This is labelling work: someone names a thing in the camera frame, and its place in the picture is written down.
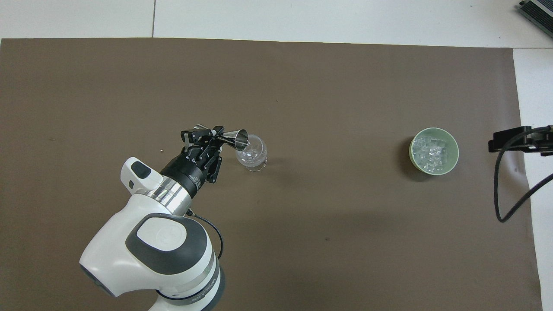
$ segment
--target thin black cable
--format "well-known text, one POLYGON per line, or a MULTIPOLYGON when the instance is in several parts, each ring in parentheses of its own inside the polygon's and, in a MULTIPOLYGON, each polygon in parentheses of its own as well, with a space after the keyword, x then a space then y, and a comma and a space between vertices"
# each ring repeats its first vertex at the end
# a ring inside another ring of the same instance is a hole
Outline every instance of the thin black cable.
POLYGON ((196 213, 194 213, 191 209, 188 209, 188 211, 189 212, 186 213, 187 215, 194 216, 195 218, 201 219, 202 221, 210 225, 213 229, 215 229, 215 231, 217 232, 217 235, 219 236, 219 240, 221 240, 221 250, 219 251, 219 255, 217 256, 217 259, 221 259, 221 256, 223 255, 224 241, 223 241, 223 236, 221 235, 221 232, 219 231, 219 229, 217 229, 217 227, 209 220, 203 218, 200 215, 196 215, 196 213))
POLYGON ((499 179, 499 164, 501 163, 501 158, 503 157, 503 154, 507 149, 513 145, 513 143, 522 137, 532 134, 532 133, 540 133, 540 132, 550 132, 551 126, 544 126, 544 127, 537 127, 530 129, 526 132, 519 133, 515 136, 513 136, 511 139, 509 139, 503 148, 501 148, 501 151, 499 151, 499 154, 497 155, 497 160, 495 161, 495 170, 493 174, 493 203, 495 205, 495 216, 497 217, 497 220, 500 222, 506 222, 513 216, 513 214, 521 207, 521 205, 528 200, 528 198, 533 195, 536 191, 538 191, 541 187, 543 187, 545 184, 553 180, 553 174, 547 176, 546 178, 542 179, 539 183, 537 183, 535 186, 533 186, 527 193, 525 193, 518 201, 513 205, 513 207, 507 212, 505 217, 501 217, 501 214, 499 213, 499 201, 497 198, 497 186, 498 186, 498 179, 499 179))

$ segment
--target light green bowl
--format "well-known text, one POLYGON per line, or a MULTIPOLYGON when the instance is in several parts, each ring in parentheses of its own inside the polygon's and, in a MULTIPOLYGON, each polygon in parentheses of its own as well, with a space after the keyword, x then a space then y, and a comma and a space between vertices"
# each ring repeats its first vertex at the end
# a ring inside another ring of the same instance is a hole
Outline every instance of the light green bowl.
POLYGON ((411 162, 413 165, 418 168, 421 172, 424 172, 429 175, 444 175, 449 172, 457 165, 457 161, 459 160, 459 146, 457 145, 457 142, 455 141, 455 138, 451 136, 447 131, 441 128, 437 127, 429 127, 425 128, 424 130, 420 131, 413 140, 411 141, 411 144, 409 145, 409 158, 411 159, 411 162), (446 148, 447 148, 447 163, 444 164, 444 170, 439 173, 433 173, 428 172, 423 167, 419 166, 415 159, 413 158, 413 143, 417 138, 421 136, 430 136, 432 138, 441 139, 446 142, 446 148))

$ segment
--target clear glass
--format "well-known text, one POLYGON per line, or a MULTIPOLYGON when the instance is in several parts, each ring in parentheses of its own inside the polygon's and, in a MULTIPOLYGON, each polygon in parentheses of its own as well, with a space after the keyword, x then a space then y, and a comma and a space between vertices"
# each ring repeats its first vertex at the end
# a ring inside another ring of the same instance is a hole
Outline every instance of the clear glass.
POLYGON ((248 134, 248 145, 236 152, 236 158, 251 172, 260 171, 267 165, 267 146, 257 135, 248 134))

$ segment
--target brown mat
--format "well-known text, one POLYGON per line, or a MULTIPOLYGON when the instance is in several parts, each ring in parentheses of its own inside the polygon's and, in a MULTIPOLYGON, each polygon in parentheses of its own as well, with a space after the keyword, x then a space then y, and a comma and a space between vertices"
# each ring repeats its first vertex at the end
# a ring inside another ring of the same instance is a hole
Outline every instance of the brown mat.
MULTIPOLYGON (((155 292, 111 298, 79 258, 129 198, 123 162, 161 169, 196 123, 269 148, 259 173, 224 150, 194 199, 226 239, 217 310, 541 310, 529 205, 493 211, 487 140, 520 125, 511 49, 4 39, 0 91, 3 310, 147 310, 155 292), (460 145, 442 177, 407 155, 432 126, 460 145)), ((504 203, 528 189, 510 156, 504 203)))

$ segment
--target black vent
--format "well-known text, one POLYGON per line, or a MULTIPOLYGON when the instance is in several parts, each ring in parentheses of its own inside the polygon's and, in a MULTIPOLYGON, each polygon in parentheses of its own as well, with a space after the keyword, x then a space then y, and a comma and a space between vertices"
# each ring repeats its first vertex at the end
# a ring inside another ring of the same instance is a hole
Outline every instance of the black vent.
MULTIPOLYGON (((549 2, 549 5, 552 5, 550 0, 541 1, 549 2)), ((534 2, 528 1, 524 3, 524 5, 520 7, 520 12, 532 23, 541 28, 541 30, 553 37, 553 17, 544 12, 544 10, 538 7, 534 2)))
POLYGON ((553 1, 552 0, 538 0, 539 3, 543 4, 544 7, 548 8, 553 12, 553 1))

